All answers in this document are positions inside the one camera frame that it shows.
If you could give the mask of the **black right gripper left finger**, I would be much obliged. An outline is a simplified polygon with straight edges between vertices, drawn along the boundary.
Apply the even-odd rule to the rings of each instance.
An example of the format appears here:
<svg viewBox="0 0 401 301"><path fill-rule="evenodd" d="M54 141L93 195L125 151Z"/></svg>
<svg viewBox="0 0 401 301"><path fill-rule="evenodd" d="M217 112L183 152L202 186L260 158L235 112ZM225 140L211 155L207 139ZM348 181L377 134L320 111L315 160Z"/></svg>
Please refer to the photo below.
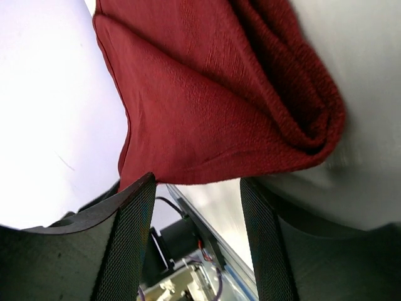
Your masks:
<svg viewBox="0 0 401 301"><path fill-rule="evenodd" d="M1 299L135 300L155 190L148 173L50 227L2 227Z"/></svg>

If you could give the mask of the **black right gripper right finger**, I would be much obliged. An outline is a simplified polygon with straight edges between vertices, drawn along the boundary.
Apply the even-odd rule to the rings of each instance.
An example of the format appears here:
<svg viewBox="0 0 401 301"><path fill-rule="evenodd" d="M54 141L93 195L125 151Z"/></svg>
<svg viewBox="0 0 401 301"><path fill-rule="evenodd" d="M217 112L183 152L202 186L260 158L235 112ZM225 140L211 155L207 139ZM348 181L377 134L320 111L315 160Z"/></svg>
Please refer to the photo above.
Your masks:
<svg viewBox="0 0 401 301"><path fill-rule="evenodd" d="M260 300L399 300L400 225L327 221L254 178L240 181Z"/></svg>

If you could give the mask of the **dark red cloth napkin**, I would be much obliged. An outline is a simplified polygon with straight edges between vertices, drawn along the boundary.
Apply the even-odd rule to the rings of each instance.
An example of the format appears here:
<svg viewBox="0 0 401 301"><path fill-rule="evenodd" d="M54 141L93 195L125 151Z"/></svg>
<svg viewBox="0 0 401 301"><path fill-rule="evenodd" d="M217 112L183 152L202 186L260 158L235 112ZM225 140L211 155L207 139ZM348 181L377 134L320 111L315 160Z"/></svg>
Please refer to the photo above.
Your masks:
<svg viewBox="0 0 401 301"><path fill-rule="evenodd" d="M120 188L144 174L207 184L322 163L341 95L289 1L97 1L93 16L128 120Z"/></svg>

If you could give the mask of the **aluminium front rail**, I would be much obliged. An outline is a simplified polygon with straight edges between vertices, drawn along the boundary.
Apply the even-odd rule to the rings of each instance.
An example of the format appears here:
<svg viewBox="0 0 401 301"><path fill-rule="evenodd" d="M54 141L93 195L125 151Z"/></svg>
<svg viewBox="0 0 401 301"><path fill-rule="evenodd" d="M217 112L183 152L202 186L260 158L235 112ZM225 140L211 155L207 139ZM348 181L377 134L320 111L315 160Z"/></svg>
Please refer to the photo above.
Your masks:
<svg viewBox="0 0 401 301"><path fill-rule="evenodd" d="M228 279L242 288L248 300L257 300L239 180L192 186L169 184L167 187L173 198L181 198L217 238L227 263Z"/></svg>

